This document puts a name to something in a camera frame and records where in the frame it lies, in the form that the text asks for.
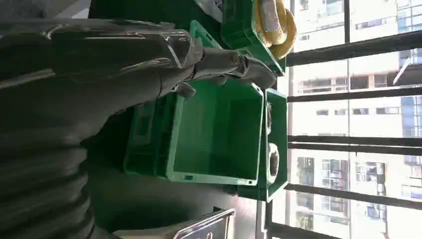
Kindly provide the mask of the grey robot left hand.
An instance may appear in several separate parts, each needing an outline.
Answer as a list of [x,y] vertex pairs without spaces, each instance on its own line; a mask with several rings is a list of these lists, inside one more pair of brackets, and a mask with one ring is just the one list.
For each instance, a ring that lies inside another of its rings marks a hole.
[[229,75],[267,89],[275,74],[169,25],[110,19],[0,23],[0,144],[77,143],[126,107]]

